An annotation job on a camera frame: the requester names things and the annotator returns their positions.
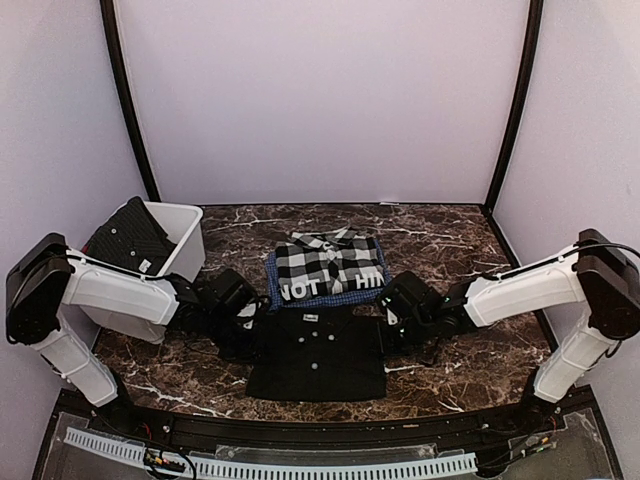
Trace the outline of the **black long sleeve shirt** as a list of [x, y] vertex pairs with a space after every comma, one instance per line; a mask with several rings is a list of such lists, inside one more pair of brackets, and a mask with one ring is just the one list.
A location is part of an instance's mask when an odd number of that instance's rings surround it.
[[349, 307], [280, 310], [256, 328], [246, 395], [291, 402], [385, 397], [382, 325]]

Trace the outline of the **black white plaid shirt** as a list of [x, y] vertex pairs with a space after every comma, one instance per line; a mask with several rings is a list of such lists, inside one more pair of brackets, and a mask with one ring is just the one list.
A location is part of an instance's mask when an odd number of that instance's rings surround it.
[[374, 239], [343, 227], [328, 232], [294, 232], [273, 251], [286, 302], [376, 288], [383, 280]]

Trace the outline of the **blue checked shirt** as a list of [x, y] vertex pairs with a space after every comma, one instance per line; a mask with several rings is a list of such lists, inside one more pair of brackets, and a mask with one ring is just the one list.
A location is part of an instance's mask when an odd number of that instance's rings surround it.
[[281, 295], [278, 282], [279, 277], [276, 268], [276, 256], [274, 252], [269, 253], [265, 262], [267, 292], [271, 300], [269, 311], [276, 312], [282, 308], [328, 308], [372, 303], [382, 292], [386, 284], [391, 281], [391, 273], [386, 265], [383, 251], [377, 239], [374, 239], [374, 245], [376, 247], [379, 263], [383, 268], [383, 280], [379, 287], [350, 291], [337, 295], [317, 296], [304, 301], [292, 302], [286, 302], [284, 297]]

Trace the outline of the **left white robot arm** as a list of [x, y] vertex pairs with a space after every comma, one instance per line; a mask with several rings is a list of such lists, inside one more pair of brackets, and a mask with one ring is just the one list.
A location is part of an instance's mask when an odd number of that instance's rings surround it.
[[120, 436], [141, 427], [118, 375], [92, 353], [65, 318], [63, 307], [94, 314], [97, 323], [128, 336], [143, 328], [177, 329], [211, 338], [232, 356], [250, 344], [244, 324], [264, 302], [232, 269], [198, 288], [177, 272], [150, 276], [93, 259], [51, 233], [6, 275], [6, 327], [9, 343], [33, 348]]

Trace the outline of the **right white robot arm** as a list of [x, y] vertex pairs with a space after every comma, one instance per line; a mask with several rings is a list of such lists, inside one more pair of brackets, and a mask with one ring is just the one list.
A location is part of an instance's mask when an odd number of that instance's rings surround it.
[[391, 320], [401, 348], [483, 330], [529, 312], [579, 304], [570, 333], [530, 379], [523, 402], [510, 413], [521, 434], [534, 432], [574, 383], [639, 332], [637, 250], [614, 243], [595, 229], [538, 262], [481, 274], [441, 294], [411, 271], [392, 279], [376, 299]]

